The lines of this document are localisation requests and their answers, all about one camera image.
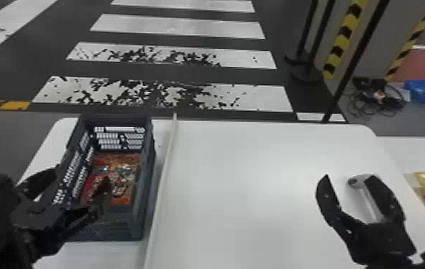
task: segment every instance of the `crosswalk stripe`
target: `crosswalk stripe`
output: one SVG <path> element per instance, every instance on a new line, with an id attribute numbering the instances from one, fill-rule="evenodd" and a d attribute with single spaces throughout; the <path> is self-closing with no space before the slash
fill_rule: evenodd
<path id="1" fill-rule="evenodd" d="M 264 39 L 258 22 L 103 14 L 91 31 Z"/>
<path id="2" fill-rule="evenodd" d="M 324 114 L 323 113 L 309 113 L 309 112 L 297 112 L 296 115 L 298 116 L 298 119 L 300 121 L 307 121 L 307 122 L 320 122 Z M 331 115 L 330 122 L 345 122 L 342 114 L 333 114 Z"/>
<path id="3" fill-rule="evenodd" d="M 0 100 L 0 109 L 4 110 L 24 110 L 29 106 L 30 102 L 25 101 L 7 101 Z"/>
<path id="4" fill-rule="evenodd" d="M 144 6 L 163 9 L 195 9 L 208 11 L 229 11 L 254 13 L 250 1 L 198 1 L 198 0 L 114 0 L 113 5 Z"/>
<path id="5" fill-rule="evenodd" d="M 67 59 L 91 62 L 276 69 L 273 55 L 267 51 L 93 42 L 78 43 Z"/>
<path id="6" fill-rule="evenodd" d="M 57 0 L 16 0 L 0 10 L 0 44 Z"/>
<path id="7" fill-rule="evenodd" d="M 282 86 L 51 77 L 33 103 L 292 112 Z"/>

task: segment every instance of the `black pole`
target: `black pole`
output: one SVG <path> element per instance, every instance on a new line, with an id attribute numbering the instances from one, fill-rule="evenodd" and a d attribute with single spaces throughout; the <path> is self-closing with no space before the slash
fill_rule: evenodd
<path id="1" fill-rule="evenodd" d="M 301 34 L 301 40 L 299 41 L 298 50 L 296 51 L 296 56 L 298 58 L 303 55 L 304 46 L 306 45 L 306 40 L 309 36 L 309 31 L 311 30 L 311 24 L 313 23 L 314 14 L 318 8 L 318 0 L 312 0 L 311 6 L 309 7 L 308 18 L 306 19 L 306 25 L 304 26 L 303 33 Z"/>
<path id="2" fill-rule="evenodd" d="M 316 38 L 314 39 L 313 48 L 311 49 L 311 53 L 309 54 L 309 60 L 306 65 L 306 74 L 311 74 L 311 70 L 314 66 L 314 59 L 318 54 L 319 46 L 321 45 L 321 41 L 323 40 L 324 31 L 328 26 L 329 18 L 331 17 L 331 13 L 333 13 L 333 7 L 336 3 L 336 0 L 328 0 L 328 4 L 326 5 L 326 9 L 324 10 L 323 18 L 321 19 L 321 24 L 318 28 L 318 33 L 316 34 Z"/>
<path id="3" fill-rule="evenodd" d="M 331 18 L 331 14 L 333 13 L 333 8 L 335 4 L 336 0 L 328 0 L 328 3 L 326 4 L 323 16 L 321 17 L 321 22 L 318 27 L 318 32 L 316 33 L 316 36 L 314 38 L 313 47 L 311 48 L 311 52 L 308 55 L 308 59 L 304 62 L 299 63 L 299 66 L 290 68 L 291 76 L 301 80 L 302 82 L 316 83 L 323 80 L 323 74 L 321 73 L 321 71 L 314 68 L 314 59 L 318 54 L 321 41 L 323 41 L 324 32 L 326 31 L 326 27 L 328 26 L 328 22 Z"/>
<path id="4" fill-rule="evenodd" d="M 334 94 L 333 103 L 331 103 L 331 106 L 328 108 L 328 110 L 324 114 L 323 120 L 321 121 L 322 123 L 329 122 L 329 119 L 331 118 L 331 115 L 333 114 L 334 109 L 339 103 L 339 99 L 343 96 L 346 86 L 348 85 L 349 81 L 351 80 L 351 77 L 353 76 L 354 70 L 358 66 L 358 63 L 361 60 L 361 57 L 366 51 L 366 47 L 371 41 L 371 37 L 373 36 L 376 30 L 376 27 L 378 26 L 381 18 L 383 17 L 383 14 L 386 8 L 388 7 L 389 2 L 390 0 L 380 0 L 378 6 L 376 7 L 373 13 L 373 16 L 371 17 L 371 20 L 368 24 L 368 27 L 366 27 L 364 35 L 359 42 L 358 48 L 356 49 L 353 55 L 353 58 L 349 62 L 348 68 L 346 69 L 343 79 L 341 79 L 338 89 L 336 90 L 336 93 Z"/>

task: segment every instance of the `stanchion base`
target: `stanchion base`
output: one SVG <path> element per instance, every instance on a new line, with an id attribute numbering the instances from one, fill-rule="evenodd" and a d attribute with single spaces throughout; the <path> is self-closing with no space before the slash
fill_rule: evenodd
<path id="1" fill-rule="evenodd" d="M 309 52 L 303 51 L 303 53 L 299 57 L 298 55 L 296 55 L 296 50 L 286 52 L 284 54 L 284 60 L 291 65 L 306 64 L 309 60 Z"/>
<path id="2" fill-rule="evenodd" d="M 291 76 L 305 83 L 318 83 L 323 81 L 323 74 L 316 68 L 312 68 L 309 74 L 306 74 L 305 66 L 296 66 L 290 68 Z"/>

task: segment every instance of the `white table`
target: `white table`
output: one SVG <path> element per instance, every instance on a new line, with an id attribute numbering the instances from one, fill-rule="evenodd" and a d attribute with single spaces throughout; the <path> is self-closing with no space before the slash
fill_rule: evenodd
<path id="1" fill-rule="evenodd" d="M 425 137 L 381 137 L 381 140 L 409 184 L 421 187 L 413 173 L 425 172 Z"/>
<path id="2" fill-rule="evenodd" d="M 60 161 L 74 123 L 54 126 L 25 177 Z M 170 122 L 153 125 L 157 180 Z M 380 175 L 425 250 L 425 208 L 366 127 L 181 121 L 171 146 L 149 241 L 69 243 L 36 268 L 136 268 L 146 250 L 146 269 L 360 268 L 316 204 L 316 184 L 326 173 L 343 209 L 363 220 L 364 201 L 346 180 Z"/>

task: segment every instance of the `robotic hand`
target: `robotic hand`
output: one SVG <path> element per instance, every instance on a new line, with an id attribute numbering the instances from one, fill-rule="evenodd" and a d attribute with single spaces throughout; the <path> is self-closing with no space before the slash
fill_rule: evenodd
<path id="1" fill-rule="evenodd" d="M 359 175 L 348 184 L 363 190 L 376 217 L 366 224 L 345 213 L 339 204 L 328 175 L 316 188 L 316 201 L 322 215 L 341 237 L 355 263 L 368 269 L 425 269 L 424 262 L 414 265 L 409 256 L 416 248 L 406 232 L 404 212 L 393 192 L 374 175 Z"/>
<path id="2" fill-rule="evenodd" d="M 0 175 L 0 268 L 32 269 L 38 259 L 54 255 L 64 242 L 96 221 L 109 204 L 109 179 L 102 181 L 88 205 L 35 202 L 56 180 L 56 170 L 39 172 L 14 187 Z"/>

